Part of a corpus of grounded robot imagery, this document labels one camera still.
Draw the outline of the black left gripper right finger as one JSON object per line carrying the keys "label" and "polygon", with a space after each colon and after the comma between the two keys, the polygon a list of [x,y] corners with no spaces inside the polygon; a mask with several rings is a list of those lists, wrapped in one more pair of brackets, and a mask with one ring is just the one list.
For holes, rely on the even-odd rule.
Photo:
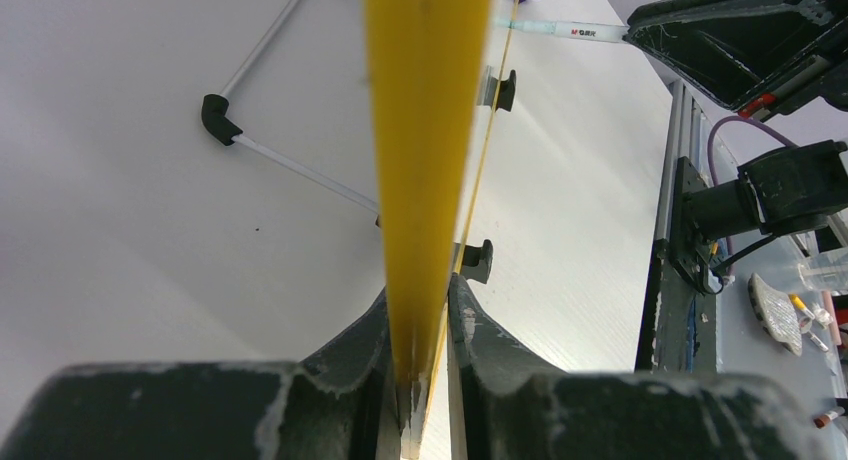
{"label": "black left gripper right finger", "polygon": [[742,374],[570,374],[493,320],[467,281],[447,293],[456,459],[824,459],[779,384]]}

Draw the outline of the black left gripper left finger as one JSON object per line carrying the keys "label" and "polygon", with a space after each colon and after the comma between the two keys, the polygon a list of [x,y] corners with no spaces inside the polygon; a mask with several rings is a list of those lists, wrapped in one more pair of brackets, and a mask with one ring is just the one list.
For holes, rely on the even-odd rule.
{"label": "black left gripper left finger", "polygon": [[5,459],[396,459],[387,302],[300,361],[74,365],[35,393]]}

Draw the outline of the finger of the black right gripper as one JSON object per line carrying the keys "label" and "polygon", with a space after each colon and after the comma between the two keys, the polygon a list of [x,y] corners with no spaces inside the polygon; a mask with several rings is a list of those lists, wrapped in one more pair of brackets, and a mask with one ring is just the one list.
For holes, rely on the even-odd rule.
{"label": "finger of the black right gripper", "polygon": [[663,0],[627,24],[627,43],[728,111],[753,85],[756,48],[847,48],[847,0]]}

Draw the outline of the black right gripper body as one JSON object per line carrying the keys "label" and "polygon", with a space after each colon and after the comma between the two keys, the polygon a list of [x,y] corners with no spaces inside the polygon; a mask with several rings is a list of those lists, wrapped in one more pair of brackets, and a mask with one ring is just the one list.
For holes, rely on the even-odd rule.
{"label": "black right gripper body", "polygon": [[735,112],[743,118],[767,121],[788,116],[820,98],[829,106],[847,110],[847,48],[758,47],[749,67],[753,85],[748,87]]}

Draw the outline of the green whiteboard marker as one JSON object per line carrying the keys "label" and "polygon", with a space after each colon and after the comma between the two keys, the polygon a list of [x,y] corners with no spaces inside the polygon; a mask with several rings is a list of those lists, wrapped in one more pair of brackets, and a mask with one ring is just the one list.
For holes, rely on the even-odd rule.
{"label": "green whiteboard marker", "polygon": [[582,23],[569,21],[538,21],[497,19],[495,24],[515,31],[558,38],[602,43],[624,43],[629,28],[624,25]]}

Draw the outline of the yellow framed whiteboard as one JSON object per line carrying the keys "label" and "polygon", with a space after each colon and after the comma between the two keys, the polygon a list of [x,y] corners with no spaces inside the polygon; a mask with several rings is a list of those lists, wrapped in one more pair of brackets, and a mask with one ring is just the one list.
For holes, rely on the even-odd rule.
{"label": "yellow framed whiteboard", "polygon": [[263,459],[415,459],[474,203],[463,196],[495,0],[362,0],[378,196],[273,159],[376,213],[385,290],[281,379]]}

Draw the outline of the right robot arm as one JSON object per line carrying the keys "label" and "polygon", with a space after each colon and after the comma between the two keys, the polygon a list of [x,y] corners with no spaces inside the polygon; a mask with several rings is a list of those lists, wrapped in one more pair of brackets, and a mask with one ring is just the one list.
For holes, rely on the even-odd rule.
{"label": "right robot arm", "polygon": [[[718,106],[765,121],[815,99],[847,107],[847,0],[662,0],[628,18],[626,40]],[[847,205],[842,142],[785,147],[739,169],[741,203],[762,216],[703,230],[815,229]]]}

